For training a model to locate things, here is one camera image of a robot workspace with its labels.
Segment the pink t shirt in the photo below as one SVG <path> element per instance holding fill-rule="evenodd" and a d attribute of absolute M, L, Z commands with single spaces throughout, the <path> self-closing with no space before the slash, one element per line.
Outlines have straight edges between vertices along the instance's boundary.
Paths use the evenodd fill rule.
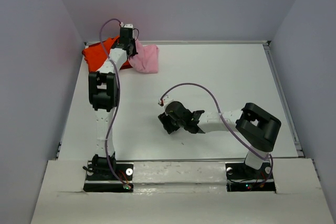
<path fill-rule="evenodd" d="M 159 48 L 157 45 L 142 45 L 135 41 L 137 54 L 129 58 L 130 65 L 140 73 L 158 73 L 159 71 Z"/>

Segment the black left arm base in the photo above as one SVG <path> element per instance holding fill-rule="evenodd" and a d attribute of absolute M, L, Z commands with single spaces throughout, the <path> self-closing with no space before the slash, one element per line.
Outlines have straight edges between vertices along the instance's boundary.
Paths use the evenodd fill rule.
<path fill-rule="evenodd" d="M 115 177 L 109 166 L 102 171 L 94 171 L 91 163 L 82 167 L 86 171 L 83 190 L 87 193 L 132 193 L 133 163 L 117 162 Z"/>

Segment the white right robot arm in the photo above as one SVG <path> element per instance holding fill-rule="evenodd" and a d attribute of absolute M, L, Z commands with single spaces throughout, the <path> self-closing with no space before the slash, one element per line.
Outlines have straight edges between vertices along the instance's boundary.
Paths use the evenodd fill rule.
<path fill-rule="evenodd" d="M 164 112 L 158 116 L 168 134 L 184 129 L 191 134 L 206 134 L 226 131 L 237 136 L 240 133 L 247 141 L 248 153 L 241 171 L 253 178 L 261 171 L 264 160 L 273 151 L 281 128 L 281 121 L 257 106 L 246 103 L 241 110 L 228 112 L 190 111 L 168 97 L 159 102 Z"/>

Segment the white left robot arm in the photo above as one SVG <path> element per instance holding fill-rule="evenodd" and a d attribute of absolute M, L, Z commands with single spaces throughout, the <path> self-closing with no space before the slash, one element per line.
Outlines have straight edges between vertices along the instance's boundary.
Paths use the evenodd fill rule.
<path fill-rule="evenodd" d="M 118 179 L 112 126 L 120 102 L 119 70 L 138 54 L 133 25 L 121 24 L 119 36 L 91 45 L 82 53 L 89 70 L 89 103 L 97 124 L 96 150 L 87 168 L 104 179 Z"/>

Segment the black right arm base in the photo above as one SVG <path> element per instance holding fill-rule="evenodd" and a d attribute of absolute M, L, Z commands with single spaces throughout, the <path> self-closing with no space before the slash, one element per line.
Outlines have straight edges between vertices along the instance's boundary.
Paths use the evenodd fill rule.
<path fill-rule="evenodd" d="M 226 188 L 233 192 L 276 191 L 273 175 L 270 175 L 271 165 L 264 162 L 259 170 L 255 170 L 244 163 L 226 164 Z"/>

